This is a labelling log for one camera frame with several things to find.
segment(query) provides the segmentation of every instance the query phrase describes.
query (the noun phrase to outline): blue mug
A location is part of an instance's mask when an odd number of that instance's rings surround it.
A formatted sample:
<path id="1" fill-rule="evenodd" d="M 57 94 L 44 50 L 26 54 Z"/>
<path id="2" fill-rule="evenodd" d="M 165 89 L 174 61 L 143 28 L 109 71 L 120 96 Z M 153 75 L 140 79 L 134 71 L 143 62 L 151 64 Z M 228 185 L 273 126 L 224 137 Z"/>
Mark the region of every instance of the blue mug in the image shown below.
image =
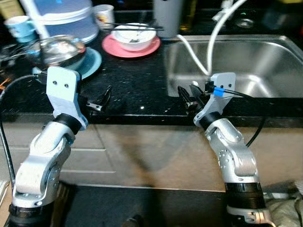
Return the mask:
<path id="1" fill-rule="evenodd" d="M 35 40 L 35 27 L 28 16 L 11 17 L 4 21 L 9 32 L 20 43 L 30 42 Z"/>

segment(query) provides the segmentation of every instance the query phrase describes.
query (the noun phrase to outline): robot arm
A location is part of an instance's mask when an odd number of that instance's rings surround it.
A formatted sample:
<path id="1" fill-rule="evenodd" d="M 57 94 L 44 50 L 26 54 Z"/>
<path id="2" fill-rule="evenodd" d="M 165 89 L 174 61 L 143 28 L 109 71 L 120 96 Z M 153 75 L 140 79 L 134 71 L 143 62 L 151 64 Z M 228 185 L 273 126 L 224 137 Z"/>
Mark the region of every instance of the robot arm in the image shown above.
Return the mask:
<path id="1" fill-rule="evenodd" d="M 70 155 L 75 135 L 88 125 L 78 104 L 79 85 L 79 73 L 60 67 L 48 68 L 46 94 L 55 119 L 33 139 L 29 155 L 17 172 L 8 226 L 50 226 L 60 170 Z M 103 94 L 104 106 L 109 102 L 110 89 Z M 85 105 L 91 108 L 94 104 Z M 100 112 L 101 107 L 92 109 Z"/>
<path id="2" fill-rule="evenodd" d="M 234 90 L 234 73 L 219 73 L 211 77 L 216 87 Z M 206 104 L 204 93 L 190 85 L 192 101 L 188 92 L 179 87 L 179 95 L 186 103 L 187 113 L 194 116 L 194 123 L 205 130 L 205 135 L 214 150 L 223 175 L 227 197 L 227 212 L 233 226 L 267 224 L 275 227 L 265 206 L 260 186 L 255 157 L 245 145 L 242 134 L 232 123 L 222 118 L 223 109 L 233 97 L 232 94 L 211 94 Z"/>

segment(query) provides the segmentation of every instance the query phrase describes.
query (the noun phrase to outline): pink plate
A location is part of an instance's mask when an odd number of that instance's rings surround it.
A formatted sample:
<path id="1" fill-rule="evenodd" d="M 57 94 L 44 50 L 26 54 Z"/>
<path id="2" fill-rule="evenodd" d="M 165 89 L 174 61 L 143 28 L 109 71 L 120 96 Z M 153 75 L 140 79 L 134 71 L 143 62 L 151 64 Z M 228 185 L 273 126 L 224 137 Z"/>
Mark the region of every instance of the pink plate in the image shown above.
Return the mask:
<path id="1" fill-rule="evenodd" d="M 158 49 L 160 46 L 161 41 L 160 39 L 156 36 L 151 44 L 146 47 L 144 50 L 141 51 L 127 51 L 124 50 L 118 43 L 116 39 L 113 38 L 112 35 L 108 35 L 103 39 L 102 42 L 102 48 L 105 50 L 107 53 L 121 57 L 121 58 L 137 58 L 137 57 L 142 57 L 147 54 L 150 54 Z"/>

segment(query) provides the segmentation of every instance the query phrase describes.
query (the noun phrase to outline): metal bowl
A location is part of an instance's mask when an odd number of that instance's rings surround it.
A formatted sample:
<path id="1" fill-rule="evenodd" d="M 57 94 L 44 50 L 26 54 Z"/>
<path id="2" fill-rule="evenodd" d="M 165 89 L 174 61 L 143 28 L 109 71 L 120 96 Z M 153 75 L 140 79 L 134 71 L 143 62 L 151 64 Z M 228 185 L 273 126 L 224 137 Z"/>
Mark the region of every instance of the metal bowl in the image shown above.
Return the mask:
<path id="1" fill-rule="evenodd" d="M 40 46 L 44 64 L 41 61 Z M 56 35 L 31 45 L 27 50 L 27 58 L 40 69 L 61 66 L 75 70 L 83 62 L 85 52 L 86 47 L 79 38 L 71 35 Z"/>

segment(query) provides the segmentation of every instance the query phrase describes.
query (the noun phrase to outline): sink basin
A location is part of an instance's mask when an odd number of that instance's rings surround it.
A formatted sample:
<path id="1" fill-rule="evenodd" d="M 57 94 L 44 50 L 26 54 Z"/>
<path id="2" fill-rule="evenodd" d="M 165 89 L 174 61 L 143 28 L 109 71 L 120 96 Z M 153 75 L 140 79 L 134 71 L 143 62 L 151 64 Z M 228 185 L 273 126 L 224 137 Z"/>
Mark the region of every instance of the sink basin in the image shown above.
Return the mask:
<path id="1" fill-rule="evenodd" d="M 206 66 L 209 36 L 185 38 Z M 167 45 L 164 54 L 169 96 L 178 96 L 178 86 L 189 91 L 192 81 L 204 90 L 207 76 L 196 66 L 182 42 Z M 213 74 L 218 72 L 235 72 L 235 90 L 253 97 L 303 97 L 303 52 L 285 36 L 218 36 Z"/>

